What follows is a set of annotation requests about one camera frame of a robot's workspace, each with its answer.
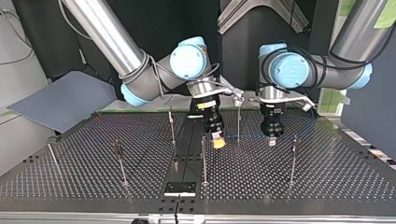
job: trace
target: cable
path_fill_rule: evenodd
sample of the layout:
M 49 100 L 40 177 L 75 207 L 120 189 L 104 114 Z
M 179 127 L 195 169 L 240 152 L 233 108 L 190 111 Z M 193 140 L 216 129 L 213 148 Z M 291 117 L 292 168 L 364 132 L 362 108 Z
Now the cable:
M 14 11 L 8 9 L 8 8 L 4 8 L 4 7 L 0 7 L 0 12 L 2 12 L 2 18 L 5 21 L 6 25 L 14 31 L 14 33 L 17 35 L 18 39 L 25 44 L 29 49 L 32 47 L 32 45 L 29 43 L 27 36 L 25 36 L 25 38 L 22 38 L 22 36 L 20 35 L 20 33 L 18 33 L 17 29 L 15 28 L 15 26 L 12 24 L 12 22 L 9 20 L 9 18 L 7 18 L 7 14 L 10 14 L 11 16 L 13 16 L 15 19 L 19 20 L 20 18 L 18 17 L 17 13 L 15 13 Z
M 8 13 L 11 14 L 11 15 L 12 15 L 13 17 L 15 17 L 17 20 L 19 20 L 20 18 L 18 17 L 18 15 L 17 15 L 15 12 L 13 12 L 12 10 L 9 10 L 9 9 L 7 9 L 7 8 L 0 7 L 0 12 L 1 12 L 0 15 L 3 17 L 3 19 L 4 19 L 4 21 L 6 22 L 7 26 L 8 26 L 9 28 L 11 28 L 11 30 L 12 30 L 13 32 L 15 32 L 15 34 L 17 35 L 18 39 L 19 39 L 20 41 L 22 41 L 22 43 L 24 43 L 24 44 L 30 49 L 29 53 L 28 53 L 26 56 L 24 56 L 23 58 L 20 58 L 20 59 L 18 59 L 18 60 L 11 61 L 11 62 L 0 63 L 0 65 L 8 65 L 8 64 L 13 64 L 13 63 L 19 63 L 19 62 L 22 62 L 22 61 L 28 59 L 28 58 L 33 54 L 33 52 L 34 52 L 34 51 L 33 51 L 33 48 L 32 48 L 32 46 L 29 44 L 29 42 L 27 41 L 27 37 L 25 37 L 25 39 L 23 39 L 23 38 L 21 37 L 21 35 L 18 33 L 17 29 L 14 27 L 14 25 L 11 23 L 11 21 L 7 18 L 7 14 L 8 14 Z
M 368 60 L 368 61 L 365 62 L 365 63 L 361 63 L 361 64 L 359 64 L 359 65 L 351 66 L 351 67 L 331 66 L 331 65 L 327 65 L 327 64 L 320 63 L 320 62 L 317 62 L 317 61 L 315 61 L 315 63 L 318 64 L 318 65 L 320 65 L 320 66 L 323 66 L 323 67 L 325 67 L 325 68 L 331 68 L 331 69 L 336 69 L 336 70 L 353 70 L 353 69 L 362 68 L 362 67 L 366 66 L 367 64 L 372 63 L 372 62 L 375 61 L 377 58 L 379 58 L 379 56 L 381 56 L 381 54 L 382 54 L 382 53 L 385 51 L 385 49 L 388 47 L 388 45 L 389 45 L 389 43 L 390 43 L 390 40 L 391 40 L 391 38 L 393 37 L 393 35 L 394 35 L 394 33 L 395 33 L 395 30 L 396 30 L 396 23 L 393 23 L 392 28 L 391 28 L 391 30 L 390 30 L 390 32 L 389 32 L 388 37 L 387 37 L 387 40 L 385 41 L 385 43 L 384 43 L 384 45 L 382 46 L 381 50 L 380 50 L 371 60 Z
M 21 61 L 24 61 L 24 60 L 28 59 L 28 58 L 32 55 L 32 53 L 33 53 L 33 49 L 30 49 L 30 52 L 29 52 L 26 56 L 24 56 L 23 58 L 18 59 L 18 60 L 15 60 L 15 61 L 12 61 L 12 62 L 8 62 L 8 63 L 0 63 L 0 65 L 7 65 L 7 64 L 12 64 L 12 63 L 19 63 L 19 62 L 21 62 Z
M 164 72 L 166 72 L 167 74 L 182 80 L 182 81 L 198 81 L 198 82 L 207 82 L 207 83 L 212 83 L 212 84 L 216 84 L 216 85 L 220 85 L 223 87 L 226 87 L 228 89 L 230 89 L 234 94 L 236 94 L 236 92 L 234 91 L 233 87 L 224 85 L 222 83 L 219 82 L 215 82 L 215 81 L 210 81 L 210 80 L 203 80 L 206 77 L 210 77 L 211 75 L 213 75 L 218 69 L 219 69 L 219 63 L 213 63 L 211 64 L 211 71 L 204 74 L 201 77 L 198 78 L 183 78 L 183 77 L 179 77 L 177 76 L 175 73 L 173 73 L 172 71 L 170 71 L 169 69 L 167 69 L 166 67 L 164 67 L 163 65 L 161 65 L 160 63 L 155 62 L 154 58 L 147 54 L 144 50 L 142 50 L 142 54 L 143 54 L 143 62 L 141 63 L 141 65 L 135 69 L 134 71 L 132 71 L 131 73 L 125 75 L 125 76 L 121 76 L 119 75 L 119 78 L 123 80 L 123 82 L 127 85 L 133 81 L 135 81 L 138 77 L 140 77 L 143 73 L 142 71 L 146 68 L 146 66 L 148 65 L 148 63 L 151 63 L 151 66 L 153 68 L 154 71 L 154 76 L 155 78 L 158 80 L 158 86 L 159 86 L 159 90 L 160 90 L 160 94 L 161 97 L 163 98 L 163 89 L 166 89 L 168 91 L 170 91 L 171 89 L 169 87 L 166 86 L 166 84 L 163 82 L 163 80 L 161 79 L 160 76 L 160 71 L 159 68 L 161 68 Z
M 64 5 L 62 3 L 62 0 L 58 0 L 59 3 L 59 9 L 62 12 L 62 16 L 64 17 L 64 20 L 67 22 L 67 24 L 70 26 L 70 28 L 72 28 L 77 34 L 81 35 L 82 37 L 92 40 L 89 36 L 84 35 L 80 30 L 78 30 L 73 23 L 67 18 L 66 12 L 64 12 Z

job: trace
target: metal bracket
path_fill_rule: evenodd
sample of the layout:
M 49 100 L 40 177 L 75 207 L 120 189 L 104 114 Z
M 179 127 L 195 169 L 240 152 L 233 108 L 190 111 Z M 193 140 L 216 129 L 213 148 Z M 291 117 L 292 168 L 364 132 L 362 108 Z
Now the metal bracket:
M 165 187 L 165 197 L 195 197 L 195 182 L 168 182 Z
M 284 93 L 283 97 L 278 99 L 265 99 L 256 96 L 248 100 L 250 102 L 265 103 L 265 104 L 278 104 L 278 103 L 295 101 L 303 108 L 304 111 L 308 111 L 311 107 L 315 106 L 314 102 L 312 102 L 307 96 L 304 96 L 296 91 L 291 91 L 290 93 Z
M 237 21 L 254 7 L 270 7 L 287 23 L 290 22 L 293 0 L 232 0 L 218 18 L 219 33 L 224 35 Z M 300 33 L 308 25 L 303 12 L 294 5 L 291 27 Z
M 194 88 L 196 89 L 196 91 L 191 92 L 193 98 L 203 98 L 214 94 L 227 94 L 233 97 L 233 104 L 235 106 L 241 106 L 244 103 L 245 98 L 242 96 L 244 92 L 231 85 L 223 76 L 220 76 L 219 87 L 213 87 L 216 83 L 214 78 L 206 77 L 202 81 L 191 82 L 188 85 L 190 85 L 189 89 L 191 91 L 194 91 Z

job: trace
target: gray panel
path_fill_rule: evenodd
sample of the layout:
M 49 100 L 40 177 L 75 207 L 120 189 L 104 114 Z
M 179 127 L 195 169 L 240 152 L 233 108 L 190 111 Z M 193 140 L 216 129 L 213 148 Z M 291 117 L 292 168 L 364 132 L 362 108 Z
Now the gray panel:
M 373 62 L 374 72 L 366 87 L 348 91 L 350 105 L 345 105 L 342 122 L 385 154 L 396 158 L 396 104 L 394 59 L 396 35 L 384 53 Z
M 8 109 L 65 133 L 114 100 L 116 95 L 111 85 L 81 72 L 70 72 Z

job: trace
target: white wall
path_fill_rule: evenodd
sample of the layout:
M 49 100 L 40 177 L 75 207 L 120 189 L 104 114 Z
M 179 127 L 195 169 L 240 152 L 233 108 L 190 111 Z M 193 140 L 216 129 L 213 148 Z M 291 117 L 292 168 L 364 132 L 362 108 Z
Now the white wall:
M 15 10 L 11 0 L 0 0 L 0 7 Z M 27 48 L 0 16 L 0 63 L 25 57 Z M 21 23 L 8 16 L 24 36 Z M 47 80 L 33 54 L 29 59 L 0 65 L 0 175 L 46 144 L 53 131 L 19 115 L 10 115 L 6 107 L 44 89 Z

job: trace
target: metal rod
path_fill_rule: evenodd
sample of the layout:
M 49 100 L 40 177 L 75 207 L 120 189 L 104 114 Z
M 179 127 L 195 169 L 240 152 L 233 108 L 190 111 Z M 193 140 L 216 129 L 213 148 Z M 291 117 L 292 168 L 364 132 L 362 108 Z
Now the metal rod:
M 300 147 L 300 142 L 298 136 L 295 134 L 292 143 L 292 151 L 293 151 L 293 163 L 291 165 L 291 174 L 290 174 L 290 188 L 294 185 L 294 169 L 296 164 L 297 152 Z
M 206 145 L 205 145 L 205 137 L 202 137 L 201 141 L 201 156 L 202 156 L 202 161 L 204 164 L 204 186 L 207 186 L 209 183 L 207 182 L 207 176 L 206 176 Z
M 123 185 L 129 185 L 128 180 L 126 180 L 126 175 L 125 175 L 125 170 L 122 164 L 122 159 L 120 159 L 120 167 L 121 167 L 121 171 L 122 171 L 122 177 L 124 179 Z
M 121 76 L 140 67 L 144 60 L 141 49 L 106 0 L 63 1 Z
M 241 119 L 242 119 L 241 118 L 241 106 L 238 106 L 238 143 L 239 143 L 239 139 L 240 139 Z
M 126 174 L 125 174 L 125 169 L 122 163 L 122 151 L 121 151 L 121 142 L 120 139 L 118 137 L 116 137 L 116 139 L 114 140 L 114 154 L 116 157 L 116 161 L 118 161 L 120 163 L 120 168 L 121 168 L 121 172 L 122 172 L 122 178 L 123 178 L 123 182 L 122 185 L 128 186 L 128 180 L 126 179 Z
M 175 140 L 175 127 L 174 127 L 174 122 L 173 122 L 173 118 L 172 118 L 172 107 L 169 109 L 169 122 L 171 123 L 171 131 L 172 131 L 172 143 L 173 145 L 176 143 Z
M 53 161 L 58 165 L 58 160 L 56 160 L 55 153 L 53 152 L 52 145 L 50 143 L 47 143 L 47 146 L 49 148 L 49 152 L 50 152 L 50 155 L 51 155 Z

